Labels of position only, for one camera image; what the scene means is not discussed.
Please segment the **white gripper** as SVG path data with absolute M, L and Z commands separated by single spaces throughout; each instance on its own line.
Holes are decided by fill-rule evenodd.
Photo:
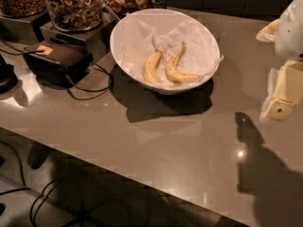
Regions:
M 275 41 L 276 53 L 293 60 L 270 70 L 267 97 L 260 113 L 262 120 L 283 121 L 303 99 L 303 0 L 293 0 L 279 20 L 261 29 L 256 39 Z

